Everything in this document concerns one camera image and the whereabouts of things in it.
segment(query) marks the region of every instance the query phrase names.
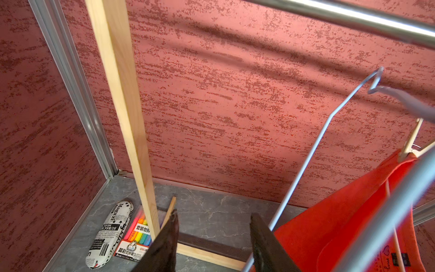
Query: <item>orange towel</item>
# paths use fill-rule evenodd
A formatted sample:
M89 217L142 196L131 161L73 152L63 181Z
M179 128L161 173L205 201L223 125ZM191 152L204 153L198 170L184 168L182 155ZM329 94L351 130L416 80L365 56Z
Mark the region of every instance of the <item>orange towel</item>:
M302 272L329 272L386 200L385 181L391 193L414 165L409 156L398 163L395 152L375 170L335 192L287 224L275 236ZM412 213L397 228L408 272L424 272L415 239ZM367 271L399 271L392 239Z

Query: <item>wooden strip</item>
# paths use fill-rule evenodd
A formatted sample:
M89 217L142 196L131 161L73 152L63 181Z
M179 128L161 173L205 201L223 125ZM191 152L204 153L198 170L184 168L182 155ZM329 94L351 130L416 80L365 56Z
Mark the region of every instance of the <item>wooden strip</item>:
M160 226L125 0L86 0L86 6L154 240Z
M231 269L235 269L237 271L242 270L244 266L244 262L234 260L225 256L221 256L219 254L211 253L202 249L194 248L188 245L183 245L177 243L177 253L183 254L185 256L189 256L192 258L196 258L199 260L203 260L206 262L211 262L216 265L221 265L224 267L228 267Z
M171 203L169 204L169 208L167 209L166 215L164 217L163 220L163 224L162 224L162 228L166 225L166 222L169 220L169 218L171 217L171 213L174 210L175 207L175 203L177 202L177 198L176 197L172 197Z

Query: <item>barcode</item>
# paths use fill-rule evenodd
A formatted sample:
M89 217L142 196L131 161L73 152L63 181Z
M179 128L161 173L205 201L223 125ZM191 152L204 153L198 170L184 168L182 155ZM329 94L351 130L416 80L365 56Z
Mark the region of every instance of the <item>barcode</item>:
M103 248L100 251L100 256L104 256L106 254L107 248L109 247L109 244L103 245Z

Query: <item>baseboard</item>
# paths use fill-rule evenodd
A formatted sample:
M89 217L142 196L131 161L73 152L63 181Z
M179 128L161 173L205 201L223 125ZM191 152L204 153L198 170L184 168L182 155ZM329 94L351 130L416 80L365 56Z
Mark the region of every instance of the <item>baseboard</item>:
M122 170L120 170L118 172L117 176L123 177L123 178L134 179L133 173L130 173L127 171L122 171ZM191 185L191 184L187 184L187 183L183 183L183 182L171 181L171 180L167 180L167 179L163 179L163 178L154 178L153 177L153 182L158 183L158 184L162 184L162 185L171 185L171 186L176 186L176 187L187 188L190 190L198 190L198 191L204 191L204 192L215 193L215 194L220 194L220 195L231 195L231 196L234 196L237 198L255 199L255 200L265 201L264 199L261 199L261 198L253 198L251 196L239 195L239 194L220 191L220 190L211 189L211 188L207 188L207 187L201 187L198 185ZM293 205L293 204L289 204L289 205L295 206L295 207L307 208L307 207L303 207L303 206L299 206L299 205Z
M104 189L109 184L110 180L107 179L106 182L103 184L103 186L100 188L98 193L95 195L95 197L92 199L92 201L89 203L88 207L84 211L84 213L81 215L77 223L74 225L74 227L71 229L70 233L66 236L65 240L62 242L60 247L56 250L54 255L51 257L50 261L47 263L45 268L42 270L42 272L48 272L50 268L53 266L53 264L56 262L57 258L59 257L60 253L63 251L65 246L68 244L68 242L71 240L71 238L74 236L78 228L80 227L80 224L83 222L83 220L86 218L87 214L89 213L90 209L93 207L93 205L97 202L100 195L103 193Z

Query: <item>product label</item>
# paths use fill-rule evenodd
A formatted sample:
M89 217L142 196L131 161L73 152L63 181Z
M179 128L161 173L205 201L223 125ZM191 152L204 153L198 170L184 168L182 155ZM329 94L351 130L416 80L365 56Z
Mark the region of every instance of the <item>product label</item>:
M115 256L132 261L140 261L148 250L148 246L137 244L136 241L122 240L115 251Z
M136 225L134 231L151 235L150 228L147 225L143 225L139 223Z
M117 231L120 227L120 224L104 224L100 231Z

